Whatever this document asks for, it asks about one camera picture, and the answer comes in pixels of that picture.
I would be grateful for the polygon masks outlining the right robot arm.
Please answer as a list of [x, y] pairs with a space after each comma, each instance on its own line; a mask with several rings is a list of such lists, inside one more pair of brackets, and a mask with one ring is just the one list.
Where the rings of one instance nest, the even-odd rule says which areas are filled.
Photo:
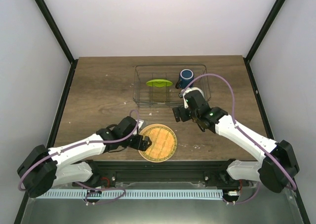
[[274, 193], [294, 188], [291, 180], [299, 172], [292, 145], [264, 137], [241, 123], [219, 107], [210, 107], [203, 91], [193, 87], [182, 90], [182, 106], [174, 107], [176, 122], [192, 120], [202, 132], [209, 130], [227, 138], [255, 158], [254, 162], [235, 160], [219, 174], [220, 182], [230, 186], [238, 179], [261, 182]]

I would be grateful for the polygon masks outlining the orange patterned plate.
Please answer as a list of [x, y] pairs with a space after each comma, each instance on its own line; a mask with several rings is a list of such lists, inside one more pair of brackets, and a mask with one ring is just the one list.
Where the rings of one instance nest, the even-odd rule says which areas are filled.
[[154, 163], [167, 161], [177, 149], [176, 134], [166, 125], [148, 125], [140, 131], [140, 135], [148, 136], [152, 141], [152, 145], [146, 151], [139, 151], [139, 154], [147, 161]]

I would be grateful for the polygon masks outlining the grey wire dish rack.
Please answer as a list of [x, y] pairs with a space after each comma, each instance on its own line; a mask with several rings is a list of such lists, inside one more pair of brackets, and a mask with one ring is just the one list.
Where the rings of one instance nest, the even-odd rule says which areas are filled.
[[[176, 89], [179, 73], [183, 69], [193, 71], [195, 78], [205, 74], [203, 64], [147, 64], [137, 65], [134, 73], [133, 100], [138, 106], [174, 107], [183, 104], [179, 97], [182, 89]], [[149, 87], [146, 82], [152, 79], [166, 79], [173, 82], [169, 87]]]

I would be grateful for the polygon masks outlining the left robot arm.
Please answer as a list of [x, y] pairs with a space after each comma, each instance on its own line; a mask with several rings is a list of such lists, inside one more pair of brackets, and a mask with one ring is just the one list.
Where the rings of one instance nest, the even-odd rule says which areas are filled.
[[88, 187], [97, 186], [101, 174], [86, 158], [118, 152], [119, 147], [146, 151], [152, 141], [139, 133], [143, 123], [143, 120], [127, 116], [118, 124], [99, 129], [91, 136], [68, 145], [36, 146], [17, 169], [20, 178], [18, 189], [36, 198], [61, 184], [81, 182]]

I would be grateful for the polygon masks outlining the dark blue mug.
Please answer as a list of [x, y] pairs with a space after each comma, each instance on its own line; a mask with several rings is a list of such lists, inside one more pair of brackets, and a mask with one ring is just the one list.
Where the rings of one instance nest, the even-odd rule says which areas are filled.
[[176, 89], [184, 89], [195, 78], [194, 73], [190, 69], [183, 69], [179, 73], [178, 81], [175, 85]]

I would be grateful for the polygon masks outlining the lime green plate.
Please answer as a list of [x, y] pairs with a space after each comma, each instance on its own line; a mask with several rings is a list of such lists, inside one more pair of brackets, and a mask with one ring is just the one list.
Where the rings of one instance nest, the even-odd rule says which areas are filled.
[[162, 87], [172, 86], [173, 82], [166, 79], [152, 79], [152, 80], [147, 81], [146, 85], [149, 87], [162, 88]]

